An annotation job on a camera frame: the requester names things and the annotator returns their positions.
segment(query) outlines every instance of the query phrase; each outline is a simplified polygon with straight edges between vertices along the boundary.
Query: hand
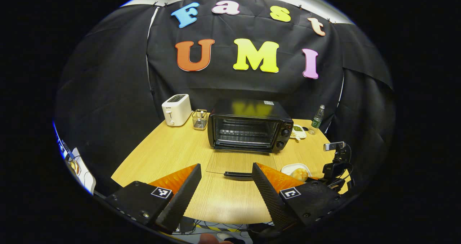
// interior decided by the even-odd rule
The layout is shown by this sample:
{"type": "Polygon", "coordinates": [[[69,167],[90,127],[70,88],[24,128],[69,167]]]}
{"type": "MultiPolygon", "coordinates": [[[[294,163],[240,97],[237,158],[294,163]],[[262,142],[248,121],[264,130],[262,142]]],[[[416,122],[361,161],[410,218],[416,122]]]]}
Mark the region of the hand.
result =
{"type": "Polygon", "coordinates": [[[197,244],[234,244],[230,241],[219,242],[216,237],[211,234],[200,234],[200,240],[197,244]]]}

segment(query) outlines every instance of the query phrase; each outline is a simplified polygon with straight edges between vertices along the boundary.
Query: oven knob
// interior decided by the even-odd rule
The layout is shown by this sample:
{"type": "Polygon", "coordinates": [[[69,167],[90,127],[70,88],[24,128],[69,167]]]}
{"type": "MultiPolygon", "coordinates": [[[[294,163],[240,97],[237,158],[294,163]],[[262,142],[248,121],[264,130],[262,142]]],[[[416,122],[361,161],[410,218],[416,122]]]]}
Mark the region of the oven knob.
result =
{"type": "Polygon", "coordinates": [[[286,137],[286,136],[288,136],[288,135],[290,135],[290,131],[289,131],[289,130],[285,129],[285,130],[282,131],[282,136],[286,137]]]}
{"type": "Polygon", "coordinates": [[[285,146],[284,142],[277,142],[277,148],[282,149],[285,146]]]}

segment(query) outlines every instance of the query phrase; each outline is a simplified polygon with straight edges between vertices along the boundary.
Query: black fabric curtain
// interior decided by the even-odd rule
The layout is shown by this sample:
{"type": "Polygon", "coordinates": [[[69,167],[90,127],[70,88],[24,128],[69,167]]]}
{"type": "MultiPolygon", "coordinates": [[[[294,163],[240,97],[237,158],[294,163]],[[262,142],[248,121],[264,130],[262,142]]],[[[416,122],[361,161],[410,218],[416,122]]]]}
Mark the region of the black fabric curtain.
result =
{"type": "Polygon", "coordinates": [[[324,104],[321,131],[329,126],[331,142],[351,146],[356,184],[368,180],[382,163],[395,124],[390,72],[357,26],[333,24],[278,0],[183,0],[158,8],[147,37],[155,9],[117,9],[85,36],[64,69],[56,127],[71,148],[79,149],[97,191],[107,195],[117,190],[110,179],[113,172],[163,122],[161,104],[184,93],[190,95],[192,109],[211,111],[218,98],[253,98],[278,101],[295,119],[312,119],[324,104]],[[239,3],[240,13],[212,13],[219,1],[239,3]],[[200,4],[197,21],[179,28],[171,13],[194,2],[200,4]],[[288,9],[291,20],[272,19],[271,6],[288,9]],[[316,34],[308,18],[318,19],[326,35],[316,34]],[[194,72],[180,69],[175,45],[194,42],[190,60],[198,62],[201,39],[215,40],[209,65],[194,72]],[[279,71],[235,70],[235,39],[249,39],[256,49],[276,42],[279,71]],[[302,75],[304,48],[318,52],[316,80],[302,75]]]}

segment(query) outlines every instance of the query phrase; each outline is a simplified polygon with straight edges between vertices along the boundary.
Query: wooden table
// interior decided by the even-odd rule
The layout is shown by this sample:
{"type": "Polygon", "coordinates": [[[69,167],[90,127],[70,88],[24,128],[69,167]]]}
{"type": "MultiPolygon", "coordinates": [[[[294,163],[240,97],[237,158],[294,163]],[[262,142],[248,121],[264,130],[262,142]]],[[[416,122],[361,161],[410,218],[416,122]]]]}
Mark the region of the wooden table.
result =
{"type": "MultiPolygon", "coordinates": [[[[311,128],[310,120],[293,121],[300,126],[311,128]]],[[[308,134],[299,142],[290,139],[282,151],[266,156],[223,154],[210,147],[207,130],[193,129],[192,118],[179,127],[171,127],[163,122],[128,155],[114,172],[112,179],[123,187],[135,180],[150,183],[177,170],[200,163],[202,179],[184,216],[216,223],[268,222],[272,219],[253,181],[229,180],[215,172],[222,170],[223,166],[241,168],[228,171],[251,172],[248,164],[260,162],[262,159],[263,163],[273,162],[272,165],[278,170],[288,164],[302,163],[309,168],[313,177],[321,178],[324,164],[330,163],[334,157],[334,151],[323,151],[325,143],[329,143],[328,139],[318,131],[316,135],[308,134]],[[219,155],[232,155],[234,162],[226,158],[221,159],[220,163],[214,162],[219,155]]],[[[347,185],[344,184],[340,193],[346,191],[347,185]]]]}

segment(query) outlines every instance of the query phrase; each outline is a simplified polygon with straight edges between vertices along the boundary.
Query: wire basket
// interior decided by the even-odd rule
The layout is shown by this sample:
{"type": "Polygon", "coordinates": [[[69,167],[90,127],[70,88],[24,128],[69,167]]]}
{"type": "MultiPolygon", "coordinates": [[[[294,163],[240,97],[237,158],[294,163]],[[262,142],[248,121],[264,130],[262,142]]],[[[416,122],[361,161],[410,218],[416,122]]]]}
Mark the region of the wire basket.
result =
{"type": "Polygon", "coordinates": [[[196,130],[204,130],[208,123],[208,113],[205,109],[197,109],[192,113],[192,124],[196,130]]]}

